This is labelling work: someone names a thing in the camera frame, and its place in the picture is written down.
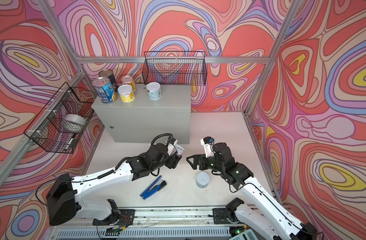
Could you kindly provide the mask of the dark blue labelled can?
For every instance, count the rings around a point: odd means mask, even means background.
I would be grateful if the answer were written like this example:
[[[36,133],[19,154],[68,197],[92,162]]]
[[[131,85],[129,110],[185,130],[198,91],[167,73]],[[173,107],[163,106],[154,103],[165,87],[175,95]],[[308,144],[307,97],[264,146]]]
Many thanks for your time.
[[[110,79],[112,86],[114,87],[115,91],[117,91],[118,84],[112,70],[102,70],[99,72],[100,77],[107,77]]]

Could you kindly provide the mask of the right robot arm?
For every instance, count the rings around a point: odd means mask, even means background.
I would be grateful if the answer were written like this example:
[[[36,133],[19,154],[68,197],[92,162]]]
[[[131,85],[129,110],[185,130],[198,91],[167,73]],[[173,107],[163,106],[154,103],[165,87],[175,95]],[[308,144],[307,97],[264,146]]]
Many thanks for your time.
[[[303,223],[286,210],[266,191],[253,172],[235,161],[226,143],[211,144],[201,140],[204,154],[187,157],[190,166],[201,171],[211,170],[230,188],[248,197],[260,210],[257,214],[244,202],[235,198],[226,206],[233,222],[246,224],[267,240],[316,240],[318,232],[312,223]]]

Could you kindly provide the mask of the small gold can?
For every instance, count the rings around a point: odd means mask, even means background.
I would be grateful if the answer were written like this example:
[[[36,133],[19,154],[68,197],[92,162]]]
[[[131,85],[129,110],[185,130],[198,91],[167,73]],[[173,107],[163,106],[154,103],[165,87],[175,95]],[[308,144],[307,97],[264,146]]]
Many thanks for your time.
[[[121,82],[123,85],[130,85],[133,91],[136,91],[136,84],[132,76],[126,75],[121,78]]]

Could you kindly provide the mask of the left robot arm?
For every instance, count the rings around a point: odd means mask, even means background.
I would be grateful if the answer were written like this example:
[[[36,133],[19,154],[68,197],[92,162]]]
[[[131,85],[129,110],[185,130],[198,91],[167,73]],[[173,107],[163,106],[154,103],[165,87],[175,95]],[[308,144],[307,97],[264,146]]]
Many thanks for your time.
[[[165,166],[177,167],[184,148],[172,134],[165,134],[166,143],[157,143],[156,136],[149,149],[134,157],[125,157],[112,168],[84,176],[63,174],[56,178],[46,196],[50,226],[64,224],[74,218],[94,219],[97,225],[113,225],[121,215],[112,199],[103,202],[87,201],[87,197],[118,184],[147,177]]]

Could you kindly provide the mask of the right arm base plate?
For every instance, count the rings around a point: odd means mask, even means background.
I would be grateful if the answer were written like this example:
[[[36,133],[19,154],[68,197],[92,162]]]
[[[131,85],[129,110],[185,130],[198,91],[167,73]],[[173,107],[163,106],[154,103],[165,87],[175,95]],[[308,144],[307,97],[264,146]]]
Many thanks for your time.
[[[216,225],[225,225],[225,224],[242,224],[240,222],[235,213],[226,208],[213,208],[213,213],[209,215],[209,217],[213,218],[214,223]]]

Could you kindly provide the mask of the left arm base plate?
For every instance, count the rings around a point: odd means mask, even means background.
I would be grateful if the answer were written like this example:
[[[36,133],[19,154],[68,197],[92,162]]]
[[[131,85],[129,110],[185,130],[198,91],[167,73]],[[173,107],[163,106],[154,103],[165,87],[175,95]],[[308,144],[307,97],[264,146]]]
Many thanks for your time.
[[[106,219],[93,220],[93,226],[120,226],[128,227],[133,224],[135,209],[121,209],[119,213],[111,213]]]

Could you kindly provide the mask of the white lid can back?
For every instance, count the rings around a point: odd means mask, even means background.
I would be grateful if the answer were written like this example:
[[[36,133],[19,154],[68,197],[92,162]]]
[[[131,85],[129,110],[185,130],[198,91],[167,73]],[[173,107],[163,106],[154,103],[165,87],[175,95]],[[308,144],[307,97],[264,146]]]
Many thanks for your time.
[[[134,94],[133,88],[130,85],[119,86],[118,93],[119,93],[120,99],[124,103],[132,102],[135,99],[135,94]]]

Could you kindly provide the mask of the light blue labelled can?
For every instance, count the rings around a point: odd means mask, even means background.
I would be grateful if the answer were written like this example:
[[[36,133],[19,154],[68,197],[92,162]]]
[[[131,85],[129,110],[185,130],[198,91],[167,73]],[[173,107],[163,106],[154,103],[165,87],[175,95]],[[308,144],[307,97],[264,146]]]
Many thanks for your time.
[[[117,100],[115,88],[108,77],[99,77],[92,81],[98,97],[104,104],[112,104]]]

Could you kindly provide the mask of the white lid can front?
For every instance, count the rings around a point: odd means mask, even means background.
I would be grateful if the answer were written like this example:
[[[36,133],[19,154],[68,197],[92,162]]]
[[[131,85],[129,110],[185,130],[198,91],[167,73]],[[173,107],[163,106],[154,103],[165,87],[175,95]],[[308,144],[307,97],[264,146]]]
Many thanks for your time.
[[[150,100],[159,100],[162,96],[161,85],[156,82],[152,82],[146,85],[148,97]]]

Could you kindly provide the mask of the white lid can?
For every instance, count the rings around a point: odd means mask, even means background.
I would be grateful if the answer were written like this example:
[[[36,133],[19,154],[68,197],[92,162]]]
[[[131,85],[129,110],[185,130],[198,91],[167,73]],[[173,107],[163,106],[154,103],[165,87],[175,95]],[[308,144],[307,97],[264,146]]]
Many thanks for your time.
[[[134,94],[133,88],[130,85],[119,86],[118,93],[119,93],[120,99],[124,103],[132,102],[135,99],[135,94]]]
[[[146,85],[148,97],[150,100],[159,100],[162,96],[161,85],[156,82],[152,82]]]
[[[201,172],[197,175],[196,177],[196,185],[201,188],[201,189],[205,189],[210,183],[210,176],[205,173],[205,172]]]

